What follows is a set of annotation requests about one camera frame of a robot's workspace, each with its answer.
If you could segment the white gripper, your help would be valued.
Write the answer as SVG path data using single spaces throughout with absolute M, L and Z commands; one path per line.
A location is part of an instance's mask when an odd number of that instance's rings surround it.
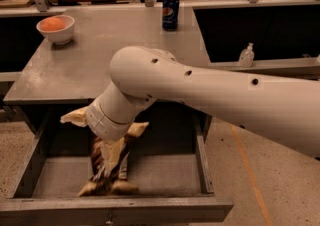
M 104 176 L 109 177 L 119 163 L 120 154 L 125 146 L 123 136 L 127 133 L 132 122 L 119 123 L 112 120 L 102 111 L 98 98 L 88 107 L 85 106 L 63 115 L 60 122 L 62 124 L 71 123 L 78 127 L 88 125 L 97 137 L 104 140 L 100 149 L 105 169 Z

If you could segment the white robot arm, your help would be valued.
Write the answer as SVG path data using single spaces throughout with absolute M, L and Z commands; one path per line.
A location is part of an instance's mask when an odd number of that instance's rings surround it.
M 316 157 L 320 154 L 320 83 L 183 65 L 167 51 L 129 46 L 109 65 L 110 83 L 89 106 L 61 117 L 116 142 L 157 100 L 182 103 Z

